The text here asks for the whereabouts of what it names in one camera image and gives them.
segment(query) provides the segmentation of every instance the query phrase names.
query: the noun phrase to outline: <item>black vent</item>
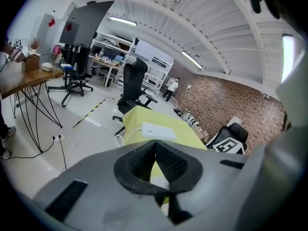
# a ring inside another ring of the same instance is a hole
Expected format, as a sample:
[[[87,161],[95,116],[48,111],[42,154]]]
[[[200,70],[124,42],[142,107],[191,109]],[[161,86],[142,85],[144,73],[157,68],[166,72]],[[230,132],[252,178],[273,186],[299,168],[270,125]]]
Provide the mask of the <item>black vent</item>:
[[[87,184],[73,181],[46,209],[46,212],[59,221],[63,221],[81,196]]]

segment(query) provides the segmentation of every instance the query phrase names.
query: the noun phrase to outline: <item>white shelf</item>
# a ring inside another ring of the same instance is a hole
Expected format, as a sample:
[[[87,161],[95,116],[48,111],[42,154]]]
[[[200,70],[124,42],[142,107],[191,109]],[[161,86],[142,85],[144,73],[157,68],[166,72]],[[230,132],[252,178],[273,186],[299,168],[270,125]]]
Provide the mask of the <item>white shelf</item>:
[[[148,88],[154,89],[154,90],[160,89],[159,87],[155,87],[155,86],[153,86],[151,84],[146,84],[145,86],[148,87]]]
[[[102,36],[105,37],[105,38],[113,39],[113,40],[119,41],[119,42],[122,43],[122,44],[126,44],[126,45],[128,45],[128,46],[131,46],[131,45],[132,45],[132,42],[129,42],[129,41],[127,41],[127,40],[125,40],[125,39],[122,39],[122,38],[118,38],[118,37],[116,37],[116,36],[114,36],[114,35],[110,35],[110,34],[106,34],[106,33],[99,33],[99,34],[102,35]]]
[[[144,74],[147,75],[147,76],[151,76],[151,77],[154,78],[154,79],[158,79],[160,82],[163,81],[161,78],[156,77],[156,76],[154,76],[154,75],[151,75],[151,74],[149,74],[149,73],[144,73]]]
[[[125,51],[125,50],[123,50],[123,49],[121,49],[121,48],[119,48],[119,47],[116,47],[116,46],[113,46],[113,45],[110,45],[110,44],[106,44],[106,43],[103,43],[103,42],[100,42],[100,41],[97,41],[97,40],[93,40],[93,42],[98,43],[98,44],[106,45],[107,47],[116,49],[117,51],[123,52],[123,53],[125,53],[125,54],[128,53],[128,51]]]
[[[155,65],[153,65],[153,63],[151,63],[151,62],[148,62],[148,61],[146,61],[145,62],[150,68],[155,68],[156,70],[158,70],[158,71],[160,71],[160,72],[162,72],[162,73],[164,73],[164,74],[166,74],[166,69],[165,70],[163,70],[163,69],[161,69],[161,68],[159,68],[159,67],[157,67],[157,66],[155,66]]]

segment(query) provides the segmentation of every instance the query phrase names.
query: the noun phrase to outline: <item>black office chair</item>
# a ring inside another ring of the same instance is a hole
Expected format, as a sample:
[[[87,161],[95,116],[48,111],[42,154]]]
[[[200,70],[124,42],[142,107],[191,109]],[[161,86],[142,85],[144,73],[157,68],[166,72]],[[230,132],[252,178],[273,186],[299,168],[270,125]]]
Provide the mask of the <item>black office chair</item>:
[[[61,102],[63,108],[66,107],[64,103],[70,94],[80,94],[81,96],[83,96],[84,95],[83,88],[90,88],[90,90],[93,91],[92,87],[87,86],[86,83],[83,82],[86,78],[92,77],[91,75],[87,74],[87,63],[88,63],[88,55],[90,49],[81,47],[80,52],[77,53],[78,47],[75,47],[76,53],[72,54],[73,47],[75,46],[71,46],[70,49],[62,49],[61,51],[66,63],[71,64],[72,66],[74,66],[75,63],[77,63],[76,71],[73,70],[72,67],[64,68],[65,71],[64,86],[48,87],[48,92],[50,90],[65,90],[67,92],[66,96],[63,98]],[[80,91],[73,90],[76,87],[79,87]]]
[[[83,88],[90,88],[93,91],[93,88],[87,86],[84,82],[86,78],[92,78],[92,75],[87,74],[87,64],[88,64],[88,55],[90,49],[81,47],[80,52],[77,57],[77,68],[76,71],[72,71],[72,80],[79,81],[78,83],[74,82],[71,89],[79,87],[81,90],[81,96],[84,95]]]
[[[148,98],[148,101],[143,104],[138,99],[142,95],[141,86],[144,78],[144,73],[148,71],[148,66],[144,61],[137,58],[136,62],[131,64],[126,64],[124,67],[124,92],[120,100],[117,102],[117,106],[119,111],[123,114],[126,114],[133,107],[139,105],[145,108],[148,108],[148,104],[153,101],[157,103],[150,95],[145,95]],[[118,119],[123,122],[122,118],[119,116],[113,116],[112,119]],[[115,135],[119,134],[125,129],[125,127],[121,128]]]
[[[228,152],[243,154],[247,149],[245,143],[248,138],[248,132],[237,123],[230,126],[222,126],[218,134],[212,139],[206,147],[219,152]]]

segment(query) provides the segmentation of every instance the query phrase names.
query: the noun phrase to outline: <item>metal shelving unit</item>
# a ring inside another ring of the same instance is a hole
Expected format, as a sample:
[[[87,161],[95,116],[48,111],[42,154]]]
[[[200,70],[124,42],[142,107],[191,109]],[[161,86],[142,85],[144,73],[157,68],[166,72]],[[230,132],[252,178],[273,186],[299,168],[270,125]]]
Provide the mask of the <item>metal shelving unit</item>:
[[[118,84],[123,85],[123,83],[118,82],[118,79],[119,79],[120,76],[123,76],[123,68],[124,68],[125,64],[128,62],[129,56],[131,55],[132,50],[135,48],[135,46],[134,46],[133,42],[129,42],[129,41],[125,40],[125,39],[118,38],[118,37],[116,37],[114,35],[110,35],[110,34],[106,34],[106,33],[100,33],[100,32],[98,32],[98,34],[101,36],[100,40],[102,40],[102,39],[105,39],[105,40],[111,39],[111,40],[114,40],[114,41],[117,41],[119,43],[122,43],[122,44],[125,44],[125,45],[129,46],[129,50],[126,51],[124,49],[121,49],[121,48],[119,48],[117,46],[108,44],[106,42],[101,42],[101,41],[98,41],[98,40],[93,40],[93,42],[98,43],[98,44],[102,44],[104,47],[108,47],[110,49],[115,49],[115,50],[125,54],[125,56],[123,57],[123,60],[120,62],[121,68],[118,70],[118,73],[117,73],[117,75],[116,75],[116,77],[114,79],[114,82],[117,82]]]
[[[122,53],[125,54],[125,57],[123,58],[123,60],[121,61],[120,65],[121,65],[121,68],[118,70],[117,72],[117,75],[114,79],[114,82],[116,82],[117,84],[119,85],[122,85],[123,86],[123,71],[124,71],[124,66],[126,63],[128,63],[129,59],[132,56],[132,53],[133,53],[133,50],[136,48],[135,45],[134,45],[134,42],[129,42],[125,39],[122,39],[122,38],[118,38],[116,36],[113,36],[113,35],[109,35],[109,34],[105,34],[105,33],[98,33],[100,36],[101,36],[101,39],[111,39],[111,40],[115,40],[117,42],[120,42],[120,43],[123,43],[125,45],[128,45],[129,46],[129,50],[126,51],[126,50],[123,50],[119,47],[116,47],[114,45],[111,45],[111,44],[108,44],[106,42],[101,42],[101,41],[97,41],[97,40],[93,40],[93,42],[95,43],[98,43],[98,44],[102,44],[104,45],[105,47],[108,47],[108,48],[111,48],[111,49],[115,49],[115,50],[118,50]],[[145,62],[147,65],[148,65],[148,72],[145,73],[144,75],[144,78],[145,78],[145,83],[146,84],[146,87],[148,88],[147,91],[150,92],[151,94],[153,94],[153,96],[157,96],[173,63],[166,63],[166,68],[161,68],[159,65],[156,65],[155,63],[153,62],[149,62],[149,61],[146,61]],[[159,73],[161,73],[162,75],[160,76],[155,76],[154,74],[152,73],[149,73],[152,69],[155,69],[155,71],[158,71]],[[151,83],[148,83],[147,79],[155,79],[155,82],[156,84],[153,85]]]
[[[157,96],[161,87],[162,87],[162,85],[163,85],[163,83],[164,83],[164,81],[165,81],[165,79],[166,79],[166,77],[168,76],[170,69],[172,68],[173,63],[171,63],[171,64],[167,63],[165,69],[162,69],[158,65],[155,65],[154,63],[149,62],[149,61],[146,61],[145,63],[148,65],[148,72],[144,74],[145,79],[148,79],[150,77],[150,78],[153,78],[153,79],[158,81],[158,83],[156,85],[153,85],[151,83],[147,83],[146,87],[148,88],[148,91],[153,93],[153,96]],[[155,76],[155,75],[149,73],[151,71],[151,69],[155,69],[155,70],[159,71],[160,73],[162,73],[163,75],[161,77]]]

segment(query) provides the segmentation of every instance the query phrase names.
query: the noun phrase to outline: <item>desk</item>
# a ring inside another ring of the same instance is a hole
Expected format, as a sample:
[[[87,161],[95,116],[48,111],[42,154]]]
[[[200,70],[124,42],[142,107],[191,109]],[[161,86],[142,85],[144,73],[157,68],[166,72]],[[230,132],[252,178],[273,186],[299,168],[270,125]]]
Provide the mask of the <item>desk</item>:
[[[126,132],[123,140],[136,128],[141,128],[143,122],[149,122],[160,126],[172,128],[177,135],[177,139],[173,142],[207,150],[195,132],[183,120],[175,119],[167,115],[155,112],[153,110],[135,106],[123,116],[123,124]],[[140,131],[136,131],[125,141],[124,145],[133,144],[141,141],[151,140],[141,135]],[[158,164],[155,162],[151,172],[151,176],[162,175]]]
[[[26,124],[26,128],[29,133],[30,131],[32,132],[30,133],[30,136],[40,152],[41,152],[41,148],[39,145],[38,128],[36,127],[37,137],[35,137],[35,134],[33,133],[33,130],[32,130],[32,126],[30,124],[26,101],[29,100],[30,103],[32,103],[36,107],[36,113],[38,110],[41,111],[49,120],[51,120],[52,122],[54,122],[55,124],[57,124],[58,126],[62,128],[62,125],[52,106],[52,103],[51,103],[51,100],[50,100],[50,97],[47,91],[47,85],[46,85],[46,80],[59,77],[61,75],[63,75],[63,72],[57,68],[54,68],[52,72],[45,72],[40,68],[38,70],[33,70],[33,71],[24,73],[22,72],[21,63],[15,63],[15,62],[8,62],[6,66],[4,67],[3,71],[0,73],[0,90],[1,90],[2,99],[5,99],[7,97],[10,97],[11,99],[10,95],[14,94],[14,100],[13,100],[14,108],[12,106],[13,115],[16,118],[15,109],[16,109],[16,102],[18,100],[18,104],[19,104],[20,111],[23,116],[24,122]],[[45,84],[46,92],[47,92],[47,95],[48,95],[48,98],[49,98],[49,101],[50,101],[55,117],[51,115],[51,113],[47,110],[47,108],[45,107],[45,105],[42,103],[42,101],[39,98],[39,93],[40,93],[40,89],[41,89],[43,82]],[[36,84],[39,84],[38,92],[36,92],[33,88],[33,86]],[[27,122],[25,120],[24,111],[22,110],[22,107],[20,104],[20,98],[19,98],[18,91],[21,91],[25,96],[26,114],[27,114],[27,118],[29,121],[29,126],[27,125]],[[42,106],[45,108],[48,114],[44,113],[40,108],[38,108],[38,102],[42,104]]]
[[[107,84],[108,84],[108,80],[109,80],[109,77],[110,77],[110,74],[111,74],[111,70],[113,69],[117,69],[119,70],[121,67],[120,66],[114,66],[114,65],[110,65],[110,64],[107,64],[107,63],[104,63],[103,61],[100,61],[100,60],[97,60],[97,59],[92,59],[92,63],[97,63],[99,64],[99,67],[98,67],[98,71],[97,71],[97,74],[99,74],[100,70],[101,70],[101,65],[105,66],[105,67],[109,67],[109,71],[108,71],[108,75],[106,77],[106,81],[105,81],[105,87],[107,87]]]

